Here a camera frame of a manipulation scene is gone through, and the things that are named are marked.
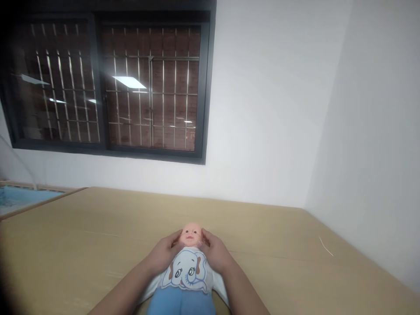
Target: window pane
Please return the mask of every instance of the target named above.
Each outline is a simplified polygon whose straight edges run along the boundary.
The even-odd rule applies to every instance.
[[[104,27],[102,47],[111,143],[194,151],[200,28]]]
[[[11,49],[24,137],[98,143],[87,24],[22,24]]]

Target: elephant print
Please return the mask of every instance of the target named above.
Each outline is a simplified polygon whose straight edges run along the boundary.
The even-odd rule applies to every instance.
[[[162,289],[172,286],[207,294],[206,257],[202,252],[182,250],[172,261],[162,279]]]

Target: baby doll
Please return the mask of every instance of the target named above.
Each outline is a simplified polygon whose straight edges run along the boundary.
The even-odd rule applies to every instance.
[[[183,228],[179,242],[185,247],[168,269],[152,280],[140,299],[142,303],[153,295],[148,314],[216,314],[212,289],[229,306],[222,276],[211,269],[199,249],[202,241],[197,223]]]

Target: blue object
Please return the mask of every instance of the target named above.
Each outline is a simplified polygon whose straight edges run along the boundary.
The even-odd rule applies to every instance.
[[[0,187],[0,214],[12,212],[62,194],[62,192],[49,190],[32,190],[12,186]]]
[[[211,292],[158,288],[150,301],[147,315],[216,315]]]

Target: human hand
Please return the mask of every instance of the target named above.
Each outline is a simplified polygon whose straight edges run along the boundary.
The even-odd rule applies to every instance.
[[[182,230],[179,230],[161,239],[143,260],[154,276],[164,272],[175,256],[184,248],[184,244],[178,241],[181,232]]]
[[[235,260],[220,238],[214,236],[204,228],[202,229],[202,233],[203,242],[200,246],[201,251],[206,255],[210,267],[214,271],[223,274],[229,266],[235,263]]]

